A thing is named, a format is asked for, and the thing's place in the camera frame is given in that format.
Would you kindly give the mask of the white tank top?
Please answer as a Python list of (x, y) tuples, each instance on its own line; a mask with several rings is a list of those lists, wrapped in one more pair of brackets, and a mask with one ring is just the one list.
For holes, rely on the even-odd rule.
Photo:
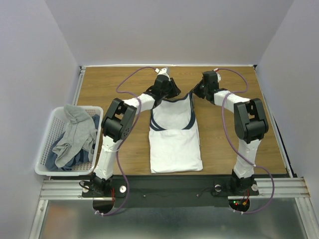
[(149, 144), (152, 174), (203, 169), (191, 92), (177, 100), (163, 100), (151, 110)]

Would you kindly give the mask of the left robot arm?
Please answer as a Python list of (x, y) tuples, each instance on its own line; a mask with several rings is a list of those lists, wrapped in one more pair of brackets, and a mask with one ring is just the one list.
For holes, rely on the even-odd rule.
[(133, 130), (140, 113), (156, 108), (163, 99), (180, 94), (180, 89), (166, 70), (167, 68), (159, 70), (154, 84), (138, 97), (134, 95), (133, 98), (124, 101), (115, 98), (110, 104), (101, 123), (103, 140), (98, 163), (90, 181), (79, 183), (83, 197), (107, 197), (115, 194), (115, 188), (111, 183), (115, 161), (120, 147)]

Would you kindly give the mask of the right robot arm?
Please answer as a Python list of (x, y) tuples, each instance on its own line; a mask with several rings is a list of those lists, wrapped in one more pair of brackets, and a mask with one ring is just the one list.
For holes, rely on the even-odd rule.
[(269, 130), (269, 125), (263, 103), (259, 98), (244, 98), (219, 87), (221, 80), (219, 70), (216, 68), (203, 72), (201, 81), (192, 89), (192, 92), (199, 98), (220, 106), (222, 120), (225, 120), (225, 110), (229, 110), (234, 115), (234, 129), (239, 139), (238, 149), (232, 144), (225, 123), (223, 128), (230, 146), (237, 154), (229, 188), (232, 193), (241, 194), (254, 185), (256, 154), (261, 140)]

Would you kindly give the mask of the grey tank top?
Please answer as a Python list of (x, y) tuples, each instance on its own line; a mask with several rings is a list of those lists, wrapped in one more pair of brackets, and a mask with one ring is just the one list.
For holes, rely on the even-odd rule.
[(65, 167), (81, 150), (85, 151), (84, 162), (93, 160), (97, 129), (93, 118), (81, 107), (67, 104), (64, 113), (69, 120), (64, 136), (53, 147), (57, 154), (55, 165)]

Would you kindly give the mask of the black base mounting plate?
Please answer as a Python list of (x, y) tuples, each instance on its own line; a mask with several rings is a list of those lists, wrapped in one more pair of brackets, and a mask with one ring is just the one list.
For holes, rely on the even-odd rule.
[(82, 185), (82, 197), (92, 199), (96, 209), (228, 207), (232, 198), (259, 195), (256, 182), (238, 186), (230, 175), (115, 175), (101, 186), (94, 180)]

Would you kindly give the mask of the white plastic laundry basket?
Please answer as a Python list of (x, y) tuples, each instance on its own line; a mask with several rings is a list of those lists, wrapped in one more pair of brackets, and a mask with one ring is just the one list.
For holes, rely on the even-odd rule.
[(89, 162), (75, 165), (71, 170), (64, 171), (62, 169), (50, 171), (45, 166), (49, 153), (52, 152), (52, 145), (58, 140), (58, 138), (66, 131), (69, 120), (64, 112), (64, 107), (55, 108), (49, 118), (49, 122), (46, 127), (44, 139), (38, 152), (38, 158), (35, 165), (35, 172), (38, 175), (53, 176), (53, 177), (73, 177), (89, 175), (93, 172), (95, 163), (97, 160), (98, 146), (101, 134), (101, 122), (103, 119), (103, 109), (98, 106), (80, 106), (90, 116), (98, 115), (99, 122), (97, 127), (97, 138), (94, 147), (93, 158)]

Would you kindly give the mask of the blue garment in basket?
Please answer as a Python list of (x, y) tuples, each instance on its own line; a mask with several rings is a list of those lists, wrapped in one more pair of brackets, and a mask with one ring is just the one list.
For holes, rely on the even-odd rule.
[[(96, 125), (96, 129), (98, 127), (98, 122), (99, 122), (99, 116), (98, 115), (94, 115), (92, 116), (94, 122), (95, 122), (95, 125)], [(58, 143), (58, 141), (64, 136), (64, 133), (58, 138), (58, 140), (56, 142), (53, 143), (52, 145), (52, 150), (53, 150), (53, 147), (55, 147)], [(82, 163), (85, 163), (84, 162), (84, 155), (86, 154), (85, 151), (81, 150), (80, 153), (78, 153), (76, 155), (76, 157), (74, 158), (74, 160), (72, 162), (70, 162), (69, 164), (67, 164), (65, 167), (62, 167), (62, 168), (58, 168), (56, 165), (55, 165), (55, 159), (57, 158), (57, 154), (55, 154), (53, 151), (51, 153), (49, 153), (49, 156), (48, 156), (48, 159), (45, 163), (45, 166), (47, 167), (47, 169), (49, 169), (50, 171), (54, 171), (54, 170), (58, 170), (58, 169), (62, 169), (64, 171), (67, 171), (67, 170), (71, 170), (73, 166), (75, 165), (80, 165)]]

